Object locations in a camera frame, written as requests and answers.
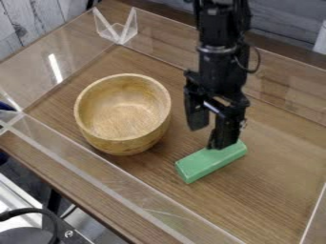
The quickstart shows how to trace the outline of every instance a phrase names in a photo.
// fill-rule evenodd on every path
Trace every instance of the bowl rim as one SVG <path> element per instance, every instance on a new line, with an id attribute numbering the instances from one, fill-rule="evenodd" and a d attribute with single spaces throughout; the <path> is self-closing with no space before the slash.
<path id="1" fill-rule="evenodd" d="M 138 134 L 138 135 L 132 135 L 132 136 L 125 136 L 125 137 L 120 137 L 120 138 L 109 138 L 109 137 L 102 137 L 102 136 L 98 136 L 96 135 L 85 126 L 84 126 L 84 123 L 81 121 L 81 118 L 80 118 L 80 114 L 78 114 L 78 106 L 80 106 L 80 102 L 81 102 L 81 99 L 85 95 L 85 93 L 89 91 L 89 89 L 92 87 L 94 87 L 98 83 L 101 82 L 105 82 L 106 80 L 112 79 L 112 78 L 116 78 L 116 77 L 121 77 L 121 76 L 136 76 L 136 77 L 141 77 L 144 79 L 146 79 L 156 87 L 158 87 L 158 89 L 162 91 L 164 93 L 164 97 L 166 98 L 166 106 L 164 106 L 164 117 L 160 121 L 160 123 L 154 126 L 154 128 L 149 131 L 149 132 L 145 132 L 142 134 Z M 166 118 L 169 117 L 169 114 L 170 114 L 170 107 L 172 107 L 172 100 L 170 100 L 170 96 L 169 96 L 169 93 L 165 89 L 165 87 L 160 84 L 160 82 L 157 82 L 153 78 L 145 76 L 145 75 L 141 75 L 141 74 L 137 74 L 137 73 L 118 73 L 118 74 L 113 74 L 113 75 L 108 75 L 102 78 L 100 78 L 98 80 L 96 80 L 90 85 L 88 85 L 85 87 L 85 89 L 80 92 L 80 94 L 77 95 L 77 98 L 76 98 L 76 101 L 74 101 L 74 105 L 73 105 L 73 116 L 74 116 L 74 120 L 76 120 L 76 124 L 77 126 L 81 128 L 82 131 L 85 131 L 88 133 L 88 135 L 90 135 L 92 137 L 94 137 L 96 139 L 100 139 L 100 140 L 109 140 L 109 141 L 128 141 L 128 140 L 133 140 L 133 139 L 137 139 L 137 138 L 141 138 L 144 137 L 145 135 L 150 134 L 152 132 L 156 131 L 156 129 L 162 125 L 162 123 L 166 121 Z"/>

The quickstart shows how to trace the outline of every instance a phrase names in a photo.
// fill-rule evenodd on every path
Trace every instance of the screw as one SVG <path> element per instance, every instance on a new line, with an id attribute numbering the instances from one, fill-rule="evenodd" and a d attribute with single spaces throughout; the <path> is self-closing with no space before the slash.
<path id="1" fill-rule="evenodd" d="M 70 238 L 73 236 L 73 231 L 66 231 L 65 232 L 65 238 Z"/>

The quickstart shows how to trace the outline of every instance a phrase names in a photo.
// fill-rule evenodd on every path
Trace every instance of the wooden bowl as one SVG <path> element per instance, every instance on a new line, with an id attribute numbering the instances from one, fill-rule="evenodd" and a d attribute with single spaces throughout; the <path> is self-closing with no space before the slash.
<path id="1" fill-rule="evenodd" d="M 81 91 L 73 115 L 93 147 L 112 155 L 132 155 L 146 150 L 168 129 L 170 97 L 152 78 L 117 74 Z"/>

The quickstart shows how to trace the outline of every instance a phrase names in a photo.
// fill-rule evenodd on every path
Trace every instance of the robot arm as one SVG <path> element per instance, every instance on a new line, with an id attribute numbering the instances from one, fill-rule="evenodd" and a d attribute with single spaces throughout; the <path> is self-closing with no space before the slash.
<path id="1" fill-rule="evenodd" d="M 251 25 L 247 0 L 193 0 L 193 12 L 200 33 L 198 72 L 184 76 L 184 108 L 189 129 L 208 125 L 208 113 L 215 113 L 215 129 L 206 147 L 221 150 L 236 143 L 244 125 L 249 101 L 241 92 L 247 80 L 249 46 L 244 32 Z"/>

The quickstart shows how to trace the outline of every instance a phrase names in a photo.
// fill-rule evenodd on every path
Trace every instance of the green sponge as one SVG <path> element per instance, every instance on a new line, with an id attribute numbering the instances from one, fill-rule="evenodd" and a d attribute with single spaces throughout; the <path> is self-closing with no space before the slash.
<path id="1" fill-rule="evenodd" d="M 176 162 L 176 171 L 182 181 L 189 184 L 212 173 L 247 153 L 244 143 L 237 142 L 223 150 L 201 149 Z"/>

